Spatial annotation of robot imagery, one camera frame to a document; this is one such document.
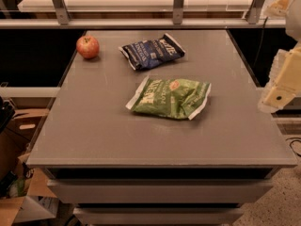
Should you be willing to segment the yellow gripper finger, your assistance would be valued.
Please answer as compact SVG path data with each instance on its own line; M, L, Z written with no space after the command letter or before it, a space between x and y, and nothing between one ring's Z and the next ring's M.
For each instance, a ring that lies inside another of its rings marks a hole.
M265 85L258 109L264 113L282 110L301 92L301 47L279 49L274 57L269 81Z

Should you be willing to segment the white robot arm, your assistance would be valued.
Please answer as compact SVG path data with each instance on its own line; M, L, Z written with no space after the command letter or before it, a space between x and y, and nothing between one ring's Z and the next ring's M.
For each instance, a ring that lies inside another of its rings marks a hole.
M269 81L261 93L258 109L264 113L275 113L301 92L301 0L275 0L264 14L284 17L286 34L297 41L290 51L277 51Z

